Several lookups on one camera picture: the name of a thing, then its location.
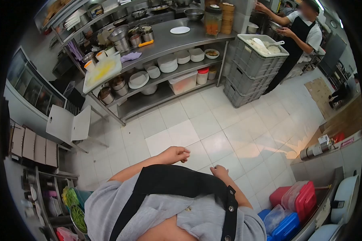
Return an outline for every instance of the hand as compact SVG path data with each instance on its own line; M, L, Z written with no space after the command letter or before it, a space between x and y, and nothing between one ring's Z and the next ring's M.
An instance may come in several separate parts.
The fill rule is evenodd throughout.
M262 3L259 3L259 2L257 2L256 3L256 7L255 7L255 9L257 10L257 11L261 11L261 12L268 12L268 7L266 7L266 6L264 6L264 4L262 4Z
M188 160L190 151L184 147L169 147L158 155L159 163L174 164L178 161L182 163Z
M287 36L287 37L290 37L290 38L293 38L294 36L296 36L296 35L294 34L294 32L291 31L291 29L286 28L286 27L283 27L283 29L277 29L276 31L277 31L278 33L281 33L282 35Z
M218 177L221 180L223 178L228 177L228 172L229 172L229 170L227 170L225 167L220 166L220 165L217 165L214 168L211 167L210 171L212 172L213 176Z

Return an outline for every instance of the red plastic container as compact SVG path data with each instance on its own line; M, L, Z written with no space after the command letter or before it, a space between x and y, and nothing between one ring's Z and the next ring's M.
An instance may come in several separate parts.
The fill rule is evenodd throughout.
M281 198L290 188L291 187L279 187L269 196L269 200L273 207L278 204L282 205L283 207L287 206L282 204ZM317 204L315 187L312 181L309 181L300 189L299 195L296 197L294 204L295 210L292 211L298 213L300 222L312 214L312 210Z

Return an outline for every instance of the red lid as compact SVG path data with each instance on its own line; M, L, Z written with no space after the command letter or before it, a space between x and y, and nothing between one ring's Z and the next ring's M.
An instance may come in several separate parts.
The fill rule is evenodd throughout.
M199 74L206 74L209 71L209 67L199 69L197 72Z

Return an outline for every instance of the black apron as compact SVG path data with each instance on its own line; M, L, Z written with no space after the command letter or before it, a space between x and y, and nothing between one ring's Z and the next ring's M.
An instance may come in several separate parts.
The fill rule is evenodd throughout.
M307 35L309 34L310 29L315 25L315 21L308 26L299 16L295 18L295 21L292 23L291 31L299 37L300 40L306 42ZM290 37L283 37L284 44L282 47L287 50L290 55L284 61L280 67L278 73L275 75L274 79L268 85L268 88L265 90L264 94L269 93L290 73L292 68L296 65L300 56L303 54L303 50L299 45Z
M237 222L235 190L226 186L219 178L177 165L151 165L144 167L134 190L123 207L111 232L110 241L116 241L122 229L135 215L146 195L167 194L184 197L214 194L225 209L225 220L221 241L234 241Z

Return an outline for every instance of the white cutting board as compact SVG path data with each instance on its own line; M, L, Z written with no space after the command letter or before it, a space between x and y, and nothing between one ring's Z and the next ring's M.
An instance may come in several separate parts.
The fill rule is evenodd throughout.
M122 70L121 54L107 57L105 60L98 62L95 69L91 72L86 72L83 84L83 93L89 93L95 86L103 81L117 76Z

